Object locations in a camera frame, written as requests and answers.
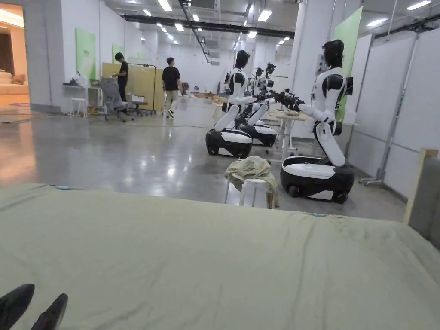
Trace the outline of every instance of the white chair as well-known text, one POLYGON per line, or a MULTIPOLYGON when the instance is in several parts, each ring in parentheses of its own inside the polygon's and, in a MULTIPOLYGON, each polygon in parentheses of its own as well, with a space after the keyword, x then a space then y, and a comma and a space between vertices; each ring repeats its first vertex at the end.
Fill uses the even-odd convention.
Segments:
POLYGON ((70 116, 79 116, 80 112, 84 114, 84 119, 87 118, 87 101, 85 99, 72 99, 72 108, 70 111, 70 116))
POLYGON ((252 198, 252 207, 255 206, 255 197, 257 195, 257 190, 263 191, 264 193, 270 193, 271 192, 271 186, 266 181, 260 180, 260 179, 246 179, 243 180, 240 176, 233 174, 230 176, 227 180, 227 187, 226 187, 226 198, 224 200, 224 203, 227 203, 227 196, 229 195, 229 185, 231 184, 232 177, 240 180, 243 182, 243 188, 240 194, 240 203, 239 206, 244 206, 245 204, 245 196, 246 191, 253 188, 253 198, 252 198))

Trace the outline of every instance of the black robot head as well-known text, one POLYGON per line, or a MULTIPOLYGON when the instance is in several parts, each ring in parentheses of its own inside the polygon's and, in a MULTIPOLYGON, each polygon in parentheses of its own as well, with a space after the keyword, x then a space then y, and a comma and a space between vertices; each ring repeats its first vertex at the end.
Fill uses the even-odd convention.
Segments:
POLYGON ((344 54, 344 43, 342 40, 335 39, 323 45, 324 59, 331 68, 342 68, 342 58, 344 54))
POLYGON ((237 53, 237 62, 235 62, 235 67, 239 69, 243 69, 247 62, 249 61, 249 53, 246 51, 239 51, 237 53))

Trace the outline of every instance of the green panel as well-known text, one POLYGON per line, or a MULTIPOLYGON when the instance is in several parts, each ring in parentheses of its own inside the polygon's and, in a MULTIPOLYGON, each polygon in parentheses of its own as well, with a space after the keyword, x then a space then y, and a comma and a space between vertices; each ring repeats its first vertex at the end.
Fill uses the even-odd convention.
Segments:
MULTIPOLYGON (((342 72, 346 77, 350 77, 352 74, 362 9, 363 7, 359 8, 353 15, 339 24, 334 33, 334 39, 340 39, 344 42, 345 48, 344 59, 342 61, 342 72)), ((344 97, 341 100, 336 120, 342 121, 344 119, 346 103, 347 97, 344 97)))
POLYGON ((76 29, 77 71, 88 79, 96 79, 96 36, 76 29))
POLYGON ((124 47, 116 45, 116 44, 112 44, 111 45, 111 49, 112 49, 113 63, 114 64, 119 63, 117 60, 114 59, 114 57, 116 56, 117 53, 122 53, 123 54, 125 52, 124 47))

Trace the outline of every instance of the beige pants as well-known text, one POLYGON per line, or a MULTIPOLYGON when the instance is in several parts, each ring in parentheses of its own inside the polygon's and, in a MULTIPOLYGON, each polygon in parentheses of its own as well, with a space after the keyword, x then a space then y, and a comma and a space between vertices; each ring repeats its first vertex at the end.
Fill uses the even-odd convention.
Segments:
POLYGON ((176 105, 179 99, 179 91, 166 91, 165 114, 169 115, 172 104, 176 105))

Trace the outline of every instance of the towel on stool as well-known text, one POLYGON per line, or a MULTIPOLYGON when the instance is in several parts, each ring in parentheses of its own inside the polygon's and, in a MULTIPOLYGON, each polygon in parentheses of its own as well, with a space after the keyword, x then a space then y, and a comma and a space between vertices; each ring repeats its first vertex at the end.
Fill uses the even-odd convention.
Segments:
MULTIPOLYGON (((260 179, 266 181, 271 186, 271 192, 267 194, 268 209, 271 208, 272 199, 274 201, 275 208, 279 207, 278 198, 278 186, 274 175, 271 173, 271 166, 265 159, 258 156, 251 156, 246 159, 233 162, 227 168, 224 176, 229 179, 230 176, 235 174, 241 179, 260 179)), ((241 191, 243 187, 243 181, 232 177, 232 184, 241 191)))

